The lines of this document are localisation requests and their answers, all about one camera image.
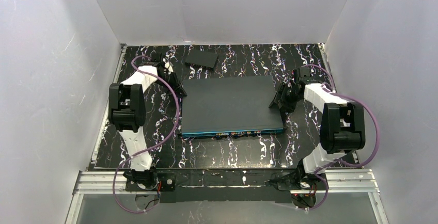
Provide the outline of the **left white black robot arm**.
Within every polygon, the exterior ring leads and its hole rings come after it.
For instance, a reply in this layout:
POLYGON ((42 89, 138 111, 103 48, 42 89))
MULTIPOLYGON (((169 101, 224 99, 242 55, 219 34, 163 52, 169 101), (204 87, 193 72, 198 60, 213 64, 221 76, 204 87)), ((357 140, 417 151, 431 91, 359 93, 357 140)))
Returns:
POLYGON ((146 123, 145 91, 154 83, 166 87, 174 98, 176 115, 172 131, 178 127, 180 119, 179 99, 187 94, 182 83, 173 70, 171 62, 163 57, 148 58, 148 61, 138 67, 136 61, 131 61, 135 72, 121 83, 112 83, 109 87, 108 120, 121 135, 126 146, 130 169, 145 172, 152 167, 153 159, 150 148, 144 138, 143 127, 146 123))

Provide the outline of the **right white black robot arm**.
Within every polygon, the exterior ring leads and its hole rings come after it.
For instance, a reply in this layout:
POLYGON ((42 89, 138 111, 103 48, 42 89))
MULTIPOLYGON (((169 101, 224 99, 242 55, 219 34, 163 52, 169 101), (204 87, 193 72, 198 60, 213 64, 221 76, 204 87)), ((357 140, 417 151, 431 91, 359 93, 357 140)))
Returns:
POLYGON ((304 159, 306 174, 321 174, 330 164, 365 145, 364 110, 361 105, 335 95, 322 82, 299 80, 282 83, 269 107, 294 112, 299 101, 310 102, 322 113, 319 144, 304 159))

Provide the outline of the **large dark network switch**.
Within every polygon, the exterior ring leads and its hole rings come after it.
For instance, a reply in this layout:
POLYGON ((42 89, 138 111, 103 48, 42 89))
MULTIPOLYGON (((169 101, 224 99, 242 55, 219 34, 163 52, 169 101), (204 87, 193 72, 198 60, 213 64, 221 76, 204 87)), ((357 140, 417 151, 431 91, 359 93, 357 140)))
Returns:
POLYGON ((244 76, 186 79, 181 136, 209 138, 282 133, 273 77, 244 76))

